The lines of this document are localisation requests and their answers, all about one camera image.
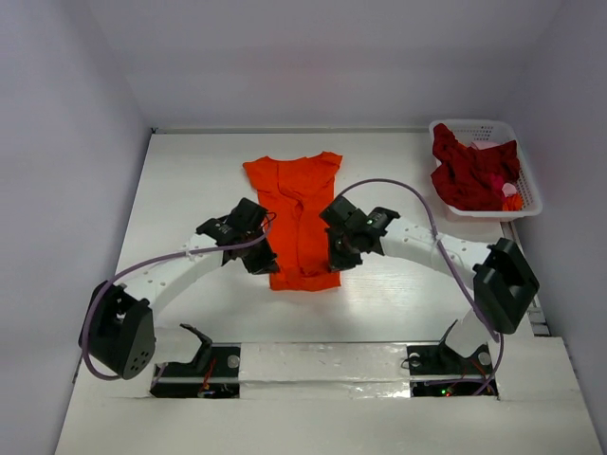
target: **black clamp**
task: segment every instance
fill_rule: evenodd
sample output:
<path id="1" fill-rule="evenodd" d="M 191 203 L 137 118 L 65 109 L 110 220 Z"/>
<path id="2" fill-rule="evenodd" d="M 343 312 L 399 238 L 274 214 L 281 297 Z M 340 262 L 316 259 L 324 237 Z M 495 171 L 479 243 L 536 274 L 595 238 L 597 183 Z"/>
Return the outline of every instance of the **black clamp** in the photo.
<path id="1" fill-rule="evenodd" d="M 488 248 L 485 261 L 472 268 L 476 272 L 474 301 L 493 330 L 511 335 L 523 320 L 540 283 L 516 243 L 502 238 Z"/>
<path id="2" fill-rule="evenodd" d="M 266 217 L 266 209 L 244 197 L 229 215 L 211 218 L 196 229 L 196 234 L 208 235 L 218 246 L 242 244 L 264 234 L 261 225 Z M 248 248 L 225 251 L 222 265 L 238 258 L 242 259 L 247 272 L 253 275 L 278 271 L 277 255 L 267 239 Z"/>
<path id="3" fill-rule="evenodd" d="M 93 291 L 91 302 L 106 282 Z M 112 285 L 91 320 L 88 352 L 122 379 L 131 379 L 150 363 L 156 349 L 150 302 Z M 78 344 L 83 345 L 81 330 Z"/>
<path id="4" fill-rule="evenodd" d="M 360 253 L 383 255 L 379 239 L 400 215 L 383 207 L 375 207 L 367 215 L 345 197 L 338 196 L 322 211 L 321 218 L 329 226 L 329 268 L 339 271 L 362 264 Z"/>
<path id="5" fill-rule="evenodd" d="M 150 394 L 156 398 L 236 398 L 240 345 L 213 346 L 212 340 L 190 324 L 180 327 L 200 340 L 200 347 L 188 363 L 156 364 Z"/>

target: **red wire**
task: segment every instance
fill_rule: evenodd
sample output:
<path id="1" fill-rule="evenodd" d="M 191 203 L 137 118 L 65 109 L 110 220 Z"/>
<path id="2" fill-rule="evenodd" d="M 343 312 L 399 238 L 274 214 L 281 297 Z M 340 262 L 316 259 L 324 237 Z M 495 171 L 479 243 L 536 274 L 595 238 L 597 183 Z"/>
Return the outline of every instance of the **red wire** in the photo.
<path id="1" fill-rule="evenodd" d="M 202 381 L 202 386 L 200 386 L 200 390 L 198 391 L 198 393 L 201 393 L 202 391 L 205 391 L 207 389 L 207 382 L 209 381 L 209 378 L 211 377 L 212 369 L 215 368 L 216 362 L 217 362 L 217 359 L 215 359 L 215 358 L 213 358 L 213 360 L 211 360 L 211 365 L 209 365 L 209 370 L 205 374 L 205 378 Z"/>
<path id="2" fill-rule="evenodd" d="M 459 379 L 457 379 L 453 384 L 451 384 L 450 386 L 447 386 L 447 389 L 450 387 L 455 386 L 456 384 L 459 384 L 460 382 L 462 382 L 464 380 L 464 378 L 466 377 L 466 367 L 464 367 L 464 372 L 462 373 L 462 377 L 460 377 Z"/>
<path id="3" fill-rule="evenodd" d="M 481 367 L 481 365 L 479 363 L 476 362 L 476 360 L 472 360 L 472 365 L 474 365 L 474 367 L 476 367 L 476 369 L 483 375 L 483 379 L 487 379 L 487 374 L 485 373 L 485 370 L 483 370 L 483 367 Z M 487 389 L 493 393 L 493 388 L 491 386 L 487 386 Z"/>

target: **screw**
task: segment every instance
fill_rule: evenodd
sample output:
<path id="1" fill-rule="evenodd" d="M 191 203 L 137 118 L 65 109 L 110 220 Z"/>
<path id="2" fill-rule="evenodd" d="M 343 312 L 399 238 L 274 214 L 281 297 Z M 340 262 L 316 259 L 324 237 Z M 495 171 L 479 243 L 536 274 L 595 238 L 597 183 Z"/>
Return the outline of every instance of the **screw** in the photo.
<path id="1" fill-rule="evenodd" d="M 410 353 L 409 354 L 409 366 L 417 368 L 421 366 L 421 360 L 418 353 Z"/>
<path id="2" fill-rule="evenodd" d="M 228 366 L 230 368 L 238 368 L 240 366 L 240 357 L 238 355 L 230 355 L 228 357 Z"/>
<path id="3" fill-rule="evenodd" d="M 488 353 L 480 353 L 478 355 L 478 361 L 481 365 L 487 366 L 491 364 L 491 356 Z"/>

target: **gray wall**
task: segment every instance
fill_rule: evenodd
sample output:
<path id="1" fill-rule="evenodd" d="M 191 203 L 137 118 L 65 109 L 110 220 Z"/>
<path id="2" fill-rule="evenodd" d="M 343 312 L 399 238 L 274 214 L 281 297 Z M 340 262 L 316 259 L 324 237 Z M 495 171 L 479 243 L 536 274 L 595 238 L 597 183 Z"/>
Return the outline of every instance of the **gray wall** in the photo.
<path id="1" fill-rule="evenodd" d="M 53 453 L 149 130 L 88 6 L 0 1 L 0 452 Z"/>
<path id="2" fill-rule="evenodd" d="M 496 117 L 561 0 L 89 0 L 154 126 Z"/>
<path id="3" fill-rule="evenodd" d="M 521 221 L 543 283 L 542 305 L 573 357 L 607 448 L 607 2 L 567 0 L 543 37 L 506 119 L 542 189 L 541 216 Z"/>

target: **black bracket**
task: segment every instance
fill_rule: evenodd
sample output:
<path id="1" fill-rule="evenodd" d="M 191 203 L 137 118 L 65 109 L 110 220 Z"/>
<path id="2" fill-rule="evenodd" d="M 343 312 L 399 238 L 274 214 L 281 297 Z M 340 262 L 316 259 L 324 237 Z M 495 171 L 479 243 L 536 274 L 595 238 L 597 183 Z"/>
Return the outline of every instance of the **black bracket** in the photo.
<path id="1" fill-rule="evenodd" d="M 486 374 L 493 371 L 486 344 L 479 346 L 468 358 L 463 358 L 446 345 L 445 339 L 454 324 L 455 322 L 447 329 L 438 344 L 407 345 L 407 358 L 403 361 L 403 367 L 409 369 L 411 376 L 476 374 L 479 373 L 477 365 Z"/>
<path id="2" fill-rule="evenodd" d="M 200 340 L 188 363 L 155 365 L 150 394 L 156 398 L 236 398 L 240 345 L 213 346 L 212 340 L 189 324 L 180 324 Z"/>
<path id="3" fill-rule="evenodd" d="M 362 264 L 360 253 L 383 255 L 379 239 L 386 235 L 386 227 L 398 212 L 375 207 L 365 214 L 343 196 L 338 196 L 321 213 L 321 218 L 329 226 L 329 269 L 348 270 Z"/>
<path id="4" fill-rule="evenodd" d="M 229 215 L 211 218 L 196 229 L 198 235 L 208 235 L 218 246 L 242 244 L 263 235 L 260 225 L 267 216 L 267 210 L 259 204 L 243 197 L 238 206 Z M 277 272 L 277 255 L 274 254 L 269 241 L 264 239 L 254 246 L 224 252 L 223 264 L 242 259 L 247 272 L 262 275 Z"/>
<path id="5" fill-rule="evenodd" d="M 540 283 L 516 243 L 502 238 L 488 248 L 485 261 L 473 267 L 474 301 L 496 332 L 511 335 Z"/>
<path id="6" fill-rule="evenodd" d="M 105 283 L 95 288 L 90 303 Z M 93 315 L 88 351 L 122 379 L 137 376 L 154 355 L 156 338 L 149 304 L 146 299 L 137 300 L 122 287 L 112 285 Z M 83 345 L 82 330 L 78 344 Z"/>

